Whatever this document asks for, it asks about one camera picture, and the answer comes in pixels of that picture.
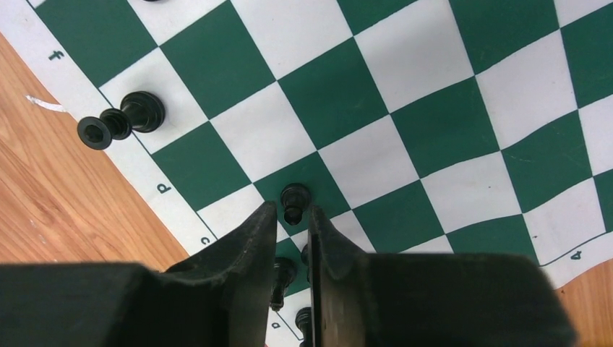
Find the black pawn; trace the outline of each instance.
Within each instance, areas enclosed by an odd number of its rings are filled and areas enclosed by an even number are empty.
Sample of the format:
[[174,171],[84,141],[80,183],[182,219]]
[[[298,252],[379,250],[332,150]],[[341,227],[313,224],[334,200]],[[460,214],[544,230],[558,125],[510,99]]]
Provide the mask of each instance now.
[[132,130],[152,132],[162,125],[166,110],[158,97],[148,92],[133,92],[121,101],[121,110],[109,108],[100,118],[85,117],[79,121],[79,138],[89,148],[103,150],[113,140],[123,140]]
[[283,297],[287,288],[296,279],[298,269],[291,260],[282,257],[275,258],[275,283],[270,297],[270,308],[278,312],[283,308]]
[[[305,264],[306,267],[309,267],[309,245],[304,245],[304,247],[302,247],[302,252],[300,252],[300,260],[302,261],[302,264]],[[311,272],[307,271],[306,272],[306,281],[311,283]]]
[[281,205],[285,210],[283,219],[290,226],[295,226],[302,220],[302,213],[311,204],[311,192],[300,183],[292,183],[281,192]]
[[313,316],[311,307],[304,307],[296,314],[296,326],[302,332],[304,340],[300,347],[313,347]]

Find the wood grain surface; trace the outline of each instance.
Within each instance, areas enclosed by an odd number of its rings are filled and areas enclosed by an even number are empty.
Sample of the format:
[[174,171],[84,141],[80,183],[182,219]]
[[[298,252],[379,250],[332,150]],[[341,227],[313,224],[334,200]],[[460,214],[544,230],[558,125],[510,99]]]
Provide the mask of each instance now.
[[[187,254],[0,36],[0,262],[138,261],[164,270]],[[613,260],[557,291],[582,346],[613,346]]]

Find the chessboard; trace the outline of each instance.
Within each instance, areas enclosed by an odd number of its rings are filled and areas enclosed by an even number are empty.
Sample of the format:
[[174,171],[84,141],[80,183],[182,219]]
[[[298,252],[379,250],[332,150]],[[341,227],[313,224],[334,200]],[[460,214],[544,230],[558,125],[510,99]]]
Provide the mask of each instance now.
[[[190,254],[298,182],[365,251],[522,254],[559,287],[613,257],[611,2],[5,0],[0,30],[76,120],[160,98],[105,152]],[[308,211],[278,214],[300,268],[267,344],[297,346]]]

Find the white mark on wood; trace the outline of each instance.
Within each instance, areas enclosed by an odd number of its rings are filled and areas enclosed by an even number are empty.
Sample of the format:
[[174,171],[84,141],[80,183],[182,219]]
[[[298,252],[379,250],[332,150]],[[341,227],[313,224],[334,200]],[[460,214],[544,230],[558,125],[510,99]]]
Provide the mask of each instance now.
[[33,103],[34,105],[39,105],[42,108],[46,108],[54,112],[67,112],[66,109],[62,105],[56,105],[55,103],[47,103],[45,101],[42,101],[39,98],[34,98],[31,95],[26,95],[25,98],[31,103]]

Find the wooden floor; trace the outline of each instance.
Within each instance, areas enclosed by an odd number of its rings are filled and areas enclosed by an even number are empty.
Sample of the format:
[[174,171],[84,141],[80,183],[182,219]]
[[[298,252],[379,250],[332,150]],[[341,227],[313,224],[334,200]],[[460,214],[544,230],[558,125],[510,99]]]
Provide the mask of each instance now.
[[[102,152],[87,149],[0,36],[0,262],[138,261],[187,255]],[[582,346],[613,346],[613,261],[558,291]]]

